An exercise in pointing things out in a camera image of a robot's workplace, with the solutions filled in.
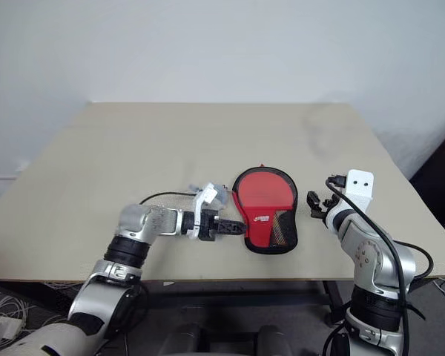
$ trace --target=gray floor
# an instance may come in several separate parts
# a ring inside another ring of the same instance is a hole
[[[215,290],[215,289],[276,289],[278,283],[175,283],[163,287],[151,284],[151,290]],[[300,290],[320,288],[320,283],[293,283]],[[340,283],[344,298],[351,293],[350,282]],[[412,292],[409,300],[427,317],[422,321],[411,313],[411,355],[445,355],[445,299],[432,283]],[[129,335],[131,356],[157,355],[165,336],[183,323],[198,323],[212,332],[256,332],[262,325],[279,326],[287,335],[296,356],[318,355],[331,331],[323,323],[324,306],[272,306],[224,309],[165,309],[152,310],[146,320]],[[39,326],[52,314],[42,309],[30,311],[28,328]],[[213,345],[212,351],[250,354],[249,343]],[[102,356],[124,355],[122,338],[110,343]]]

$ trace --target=beige tabletop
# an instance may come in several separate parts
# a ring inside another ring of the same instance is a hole
[[[83,280],[111,241],[120,210],[159,191],[214,182],[245,169],[282,169],[297,184],[295,250],[254,254],[242,237],[216,242],[158,237],[145,280],[346,279],[353,264],[335,235],[310,218],[309,190],[356,168],[375,175],[368,209],[396,240],[430,252],[445,276],[445,230],[366,123],[345,104],[88,105],[0,199],[0,279]],[[191,198],[153,203],[190,208]],[[231,202],[222,217],[241,220]],[[425,259],[415,252],[418,271]]]

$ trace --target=table leg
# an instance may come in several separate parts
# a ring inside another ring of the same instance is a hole
[[[331,311],[325,316],[325,323],[333,326],[344,319],[346,308],[335,280],[324,280],[323,287],[329,296]]]

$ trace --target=red paddle cover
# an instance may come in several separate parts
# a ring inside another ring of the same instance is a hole
[[[296,196],[278,174],[255,171],[239,181],[234,201],[248,226],[246,237],[256,247],[269,247],[276,211],[294,208]]]

